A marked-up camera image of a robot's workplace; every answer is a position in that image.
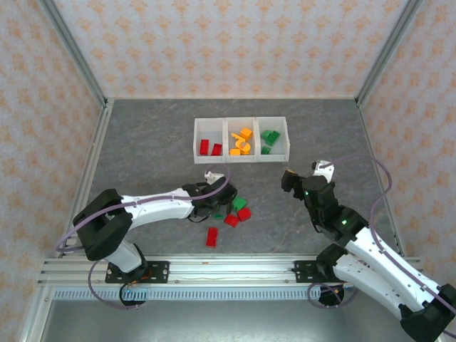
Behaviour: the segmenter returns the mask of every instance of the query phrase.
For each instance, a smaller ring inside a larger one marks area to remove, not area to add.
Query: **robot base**
[[[169,273],[170,263],[168,261],[148,261],[144,276],[142,276],[138,283],[166,284]],[[131,282],[131,279],[116,265],[109,263],[105,282],[107,284],[125,284]]]

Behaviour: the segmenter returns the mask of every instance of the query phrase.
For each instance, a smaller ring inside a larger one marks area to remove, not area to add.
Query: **green lego brick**
[[[279,132],[272,132],[269,137],[266,139],[266,144],[268,144],[269,146],[273,146],[276,141],[279,139],[279,136],[280,136],[280,133]]]
[[[262,134],[261,134],[261,138],[264,139],[264,140],[267,140],[267,138],[269,137],[269,135],[272,133],[272,131],[270,130],[265,130]]]
[[[224,219],[225,216],[223,214],[220,214],[219,212],[216,212],[215,214],[212,215],[213,219]]]
[[[261,148],[261,154],[262,155],[268,155],[271,152],[271,149],[269,147],[263,146]]]
[[[233,200],[233,208],[235,208],[236,211],[241,210],[246,205],[247,201],[242,197],[236,196],[236,198]]]

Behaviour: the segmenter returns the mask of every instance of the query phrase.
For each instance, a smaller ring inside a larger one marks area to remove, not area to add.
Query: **metal bracket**
[[[343,283],[337,277],[327,277],[321,274],[317,269],[317,261],[314,260],[296,260],[294,268],[296,283]]]
[[[141,279],[141,284],[167,284],[168,274],[170,273],[169,261],[148,261],[145,270],[147,278]],[[105,282],[107,284],[125,284],[129,279],[116,265],[109,263],[106,270]]]

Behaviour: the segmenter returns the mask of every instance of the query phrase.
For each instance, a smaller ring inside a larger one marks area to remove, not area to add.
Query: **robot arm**
[[[293,190],[294,197],[304,201],[315,230],[337,243],[319,254],[318,270],[324,276],[350,282],[380,302],[400,319],[401,326],[415,341],[435,341],[455,315],[426,288],[453,308],[456,308],[456,289],[449,284],[439,286],[378,238],[380,249],[368,222],[353,209],[340,205],[334,197],[333,167],[320,168],[328,163],[314,163],[315,171],[310,177],[300,177],[287,170],[281,184],[284,191]],[[400,270],[398,264],[408,274]],[[423,285],[413,281],[410,275]]]
[[[205,182],[187,184],[152,196],[120,196],[115,189],[103,191],[74,218],[75,226],[109,206],[131,202],[137,205],[108,212],[78,230],[87,258],[91,261],[108,260],[124,273],[123,278],[128,281],[140,279],[147,269],[147,262],[138,246],[124,240],[131,229],[163,219],[205,219],[236,197],[236,188],[228,183],[217,194],[195,200],[219,189],[226,181],[223,174],[206,172],[204,176]]]

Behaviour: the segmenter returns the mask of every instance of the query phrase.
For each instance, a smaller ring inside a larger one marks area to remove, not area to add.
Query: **wallpaper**
[[[363,108],[409,255],[456,286],[456,7],[428,0]]]
[[[37,0],[0,4],[0,331],[17,341],[99,106]]]
[[[120,98],[355,98],[406,0],[57,0]]]

